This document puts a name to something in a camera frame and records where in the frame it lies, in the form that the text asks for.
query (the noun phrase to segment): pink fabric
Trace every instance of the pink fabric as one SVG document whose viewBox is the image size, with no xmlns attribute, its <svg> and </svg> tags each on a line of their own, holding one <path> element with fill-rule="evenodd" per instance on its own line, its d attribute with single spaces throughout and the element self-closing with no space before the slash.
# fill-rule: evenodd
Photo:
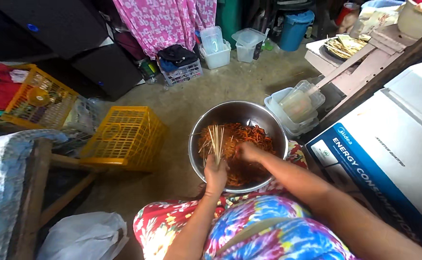
<svg viewBox="0 0 422 260">
<path fill-rule="evenodd" d="M 217 0 L 113 0 L 145 54 L 180 44 L 192 50 L 194 31 L 214 26 Z"/>
</svg>

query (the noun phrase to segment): stainless steel bowl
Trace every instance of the stainless steel bowl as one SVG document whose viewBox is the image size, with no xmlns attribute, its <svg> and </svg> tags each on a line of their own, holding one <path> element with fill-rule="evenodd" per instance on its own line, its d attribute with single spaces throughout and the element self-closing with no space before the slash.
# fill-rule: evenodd
<svg viewBox="0 0 422 260">
<path fill-rule="evenodd" d="M 242 125 L 258 125 L 266 131 L 268 137 L 272 138 L 272 145 L 277 155 L 286 159 L 288 156 L 288 138 L 282 125 L 264 107 L 246 101 L 230 101 L 219 104 L 204 115 L 195 124 L 188 139 L 188 157 L 197 175 L 204 181 L 203 159 L 198 154 L 198 139 L 201 130 L 211 124 L 241 123 Z M 255 191 L 274 179 L 273 176 L 263 182 L 249 183 L 243 186 L 226 186 L 226 192 L 245 193 Z"/>
</svg>

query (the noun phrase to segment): black cloth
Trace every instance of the black cloth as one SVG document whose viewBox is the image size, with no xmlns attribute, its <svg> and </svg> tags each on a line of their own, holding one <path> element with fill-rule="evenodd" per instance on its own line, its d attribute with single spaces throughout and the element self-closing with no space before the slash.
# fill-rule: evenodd
<svg viewBox="0 0 422 260">
<path fill-rule="evenodd" d="M 173 63 L 177 67 L 182 67 L 194 63 L 198 59 L 198 56 L 195 53 L 185 49 L 179 44 L 174 44 L 164 50 L 158 51 L 158 56 L 162 57 L 166 61 Z"/>
</svg>

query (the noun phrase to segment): floral dress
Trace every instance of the floral dress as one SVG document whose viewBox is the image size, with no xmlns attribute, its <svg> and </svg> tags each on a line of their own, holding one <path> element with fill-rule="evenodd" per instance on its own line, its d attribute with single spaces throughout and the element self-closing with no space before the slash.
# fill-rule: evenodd
<svg viewBox="0 0 422 260">
<path fill-rule="evenodd" d="M 289 149 L 289 160 L 307 168 L 300 145 L 290 141 Z M 289 198 L 291 195 L 277 180 L 255 192 L 221 196 L 204 244 L 202 259 L 356 259 L 332 231 L 313 220 L 308 211 Z M 133 229 L 143 248 L 145 260 L 164 258 L 168 247 L 193 214 L 198 202 L 155 202 L 138 212 Z M 284 217 L 286 220 L 217 254 L 244 228 L 274 217 Z"/>
</svg>

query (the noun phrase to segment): white refrigerator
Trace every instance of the white refrigerator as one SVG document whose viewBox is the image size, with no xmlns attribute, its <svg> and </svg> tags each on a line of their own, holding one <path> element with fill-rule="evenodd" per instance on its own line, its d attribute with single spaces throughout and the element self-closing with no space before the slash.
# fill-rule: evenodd
<svg viewBox="0 0 422 260">
<path fill-rule="evenodd" d="M 312 170 L 422 245 L 422 63 L 306 145 Z"/>
</svg>

